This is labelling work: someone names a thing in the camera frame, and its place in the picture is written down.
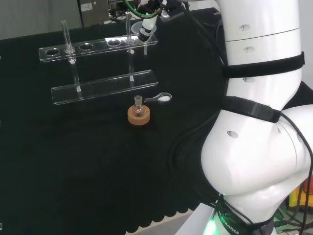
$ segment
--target red object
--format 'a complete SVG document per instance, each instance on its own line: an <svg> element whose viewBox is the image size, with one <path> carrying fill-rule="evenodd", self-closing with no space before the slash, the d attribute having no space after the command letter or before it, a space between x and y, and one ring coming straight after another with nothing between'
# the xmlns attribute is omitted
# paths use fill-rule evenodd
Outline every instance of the red object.
<svg viewBox="0 0 313 235"><path fill-rule="evenodd" d="M303 190L305 191L305 193L307 193L308 191L308 181L309 179L306 179L303 185ZM311 177L311 186L310 186L310 195L313 194L313 176Z"/></svg>

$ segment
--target table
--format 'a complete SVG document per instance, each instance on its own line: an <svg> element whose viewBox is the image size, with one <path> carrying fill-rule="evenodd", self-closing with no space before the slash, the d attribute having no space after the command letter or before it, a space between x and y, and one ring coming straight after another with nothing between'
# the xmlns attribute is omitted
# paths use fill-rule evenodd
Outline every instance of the table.
<svg viewBox="0 0 313 235"><path fill-rule="evenodd" d="M194 14L214 24L216 10ZM125 34L123 23L70 31L72 42ZM134 70L152 69L157 87L53 105L51 87L73 83L67 61L43 63L38 48L63 44L62 32L0 41L0 222L10 235L119 235L194 210L176 186L168 153L185 130L219 109L225 81L216 56L184 18L157 22L159 43L135 50ZM126 51L77 59L81 82L127 73ZM143 128L127 121L135 95L169 92L150 104ZM312 104L302 84L289 106Z"/></svg>

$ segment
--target glass test tube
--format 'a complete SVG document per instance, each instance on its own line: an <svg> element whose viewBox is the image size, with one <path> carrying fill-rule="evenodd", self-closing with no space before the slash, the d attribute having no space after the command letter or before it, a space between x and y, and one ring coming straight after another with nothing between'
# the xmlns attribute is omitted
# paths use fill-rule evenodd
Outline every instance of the glass test tube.
<svg viewBox="0 0 313 235"><path fill-rule="evenodd" d="M69 53L70 55L73 55L73 57L70 57L68 59L68 61L70 62L70 67L72 69L72 75L74 78L76 90L77 90L77 92L79 92L78 95L81 95L80 92L82 90L80 88L80 82L79 82L79 77L78 77L77 68L76 68L76 58L74 56L75 51L74 51L74 49L72 47L72 43L70 41L69 32L68 32L68 28L67 28L67 21L61 21L61 23L62 23L62 27L63 27L64 40L65 40L65 43L67 45L65 52Z"/></svg>
<svg viewBox="0 0 313 235"><path fill-rule="evenodd" d="M125 13L126 16L126 34L127 34L127 42L128 46L130 46L132 42L132 29L131 29L131 18L132 15L129 11ZM127 49L128 52L128 66L129 66L129 77L130 81L134 81L134 65L133 65L133 54L134 50L133 49Z"/></svg>

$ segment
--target clear acrylic test tube rack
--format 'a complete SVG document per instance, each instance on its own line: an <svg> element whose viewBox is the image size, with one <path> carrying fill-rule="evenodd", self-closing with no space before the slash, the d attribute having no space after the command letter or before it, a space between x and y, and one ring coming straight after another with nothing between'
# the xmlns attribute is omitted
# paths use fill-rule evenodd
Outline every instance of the clear acrylic test tube rack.
<svg viewBox="0 0 313 235"><path fill-rule="evenodd" d="M126 12L125 36L111 37L94 41L72 44L66 21L62 21L65 45L44 47L39 49L41 61L50 62L67 59L70 63L74 84L51 88L54 104L66 104L81 100L102 97L106 95L155 86L158 83L152 70L134 72L134 48L155 45L157 38L142 42L131 32L131 14ZM93 80L81 83L76 68L76 57L87 56L117 50L126 50L129 61L129 74Z"/></svg>

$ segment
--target white robotic arm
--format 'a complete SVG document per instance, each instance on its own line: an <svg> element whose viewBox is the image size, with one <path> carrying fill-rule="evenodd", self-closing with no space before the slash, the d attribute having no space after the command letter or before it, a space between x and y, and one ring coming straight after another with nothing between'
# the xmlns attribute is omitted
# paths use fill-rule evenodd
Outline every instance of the white robotic arm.
<svg viewBox="0 0 313 235"><path fill-rule="evenodd" d="M301 54L298 0L217 0L225 30L228 65L275 61ZM282 110L296 93L301 69L229 80L227 96ZM313 105L284 113L313 148ZM235 209L260 223L309 174L310 155L284 119L266 122L222 110L202 149L203 171L210 184ZM221 235L229 232L215 215Z"/></svg>

